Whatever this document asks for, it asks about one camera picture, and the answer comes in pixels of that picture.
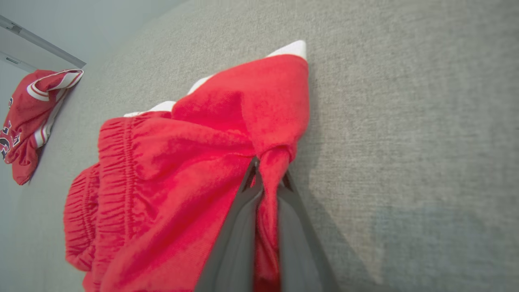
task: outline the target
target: white wall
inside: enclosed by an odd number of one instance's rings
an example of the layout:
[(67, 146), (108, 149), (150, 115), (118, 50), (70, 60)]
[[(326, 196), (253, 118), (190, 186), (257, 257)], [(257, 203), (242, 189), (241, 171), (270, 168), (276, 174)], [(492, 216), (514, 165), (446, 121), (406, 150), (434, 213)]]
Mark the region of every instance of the white wall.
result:
[[(9, 99), (18, 83), (27, 74), (22, 69), (0, 61), (0, 123), (2, 125), (9, 111)], [(5, 164), (0, 158), (0, 262), (8, 262), (13, 219), (23, 188), (24, 186), (17, 185), (13, 180), (11, 165)], [(9, 265), (0, 265), (0, 283), (7, 282), (6, 277), (10, 276), (8, 269)]]
[(37, 69), (61, 71), (76, 68), (60, 57), (2, 28), (0, 28), (0, 51)]
[(179, 2), (181, 0), (0, 0), (0, 14), (89, 63)]

